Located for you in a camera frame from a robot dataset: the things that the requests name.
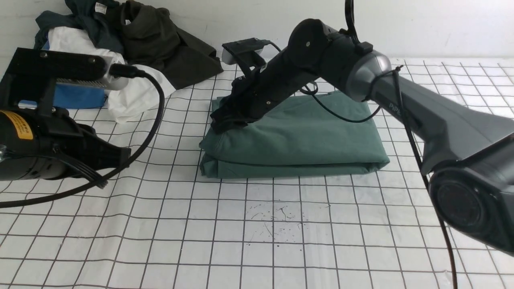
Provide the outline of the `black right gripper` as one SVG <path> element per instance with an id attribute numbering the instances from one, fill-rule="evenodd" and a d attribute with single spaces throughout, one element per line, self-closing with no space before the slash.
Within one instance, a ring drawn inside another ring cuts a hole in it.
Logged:
<path id="1" fill-rule="evenodd" d="M 222 98 L 211 114 L 211 129 L 222 134 L 256 122 L 317 78 L 295 66 L 288 51 L 281 51 L 266 65 L 255 68 L 249 77 L 236 81 L 231 94 Z"/>

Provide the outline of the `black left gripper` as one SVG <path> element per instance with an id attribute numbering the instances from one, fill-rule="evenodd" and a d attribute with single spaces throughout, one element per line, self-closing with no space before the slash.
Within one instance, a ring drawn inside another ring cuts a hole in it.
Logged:
<path id="1" fill-rule="evenodd" d="M 36 109 L 37 177 L 84 177 L 98 170 L 118 168 L 131 156 L 97 137 L 96 131 L 76 123 L 66 109 Z"/>

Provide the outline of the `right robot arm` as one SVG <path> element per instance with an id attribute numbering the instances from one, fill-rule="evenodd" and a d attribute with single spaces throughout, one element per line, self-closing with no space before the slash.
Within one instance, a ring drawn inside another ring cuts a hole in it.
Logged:
<path id="1" fill-rule="evenodd" d="M 432 173 L 428 192 L 436 213 L 462 234 L 510 256 L 514 247 L 513 120 L 461 106 L 400 77 L 354 28 L 306 19 L 288 45 L 253 71 L 225 43 L 245 73 L 212 114 L 217 133 L 242 128 L 322 78 L 354 101 L 374 101 L 424 141 L 420 171 Z"/>

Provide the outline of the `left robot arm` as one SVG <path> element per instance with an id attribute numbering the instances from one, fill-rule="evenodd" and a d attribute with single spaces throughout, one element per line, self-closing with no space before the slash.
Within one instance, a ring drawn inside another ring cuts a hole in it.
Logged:
<path id="1" fill-rule="evenodd" d="M 48 116 L 29 108 L 1 110 L 0 135 L 2 181 L 91 180 L 131 156 L 130 148 L 106 142 L 65 109 Z"/>

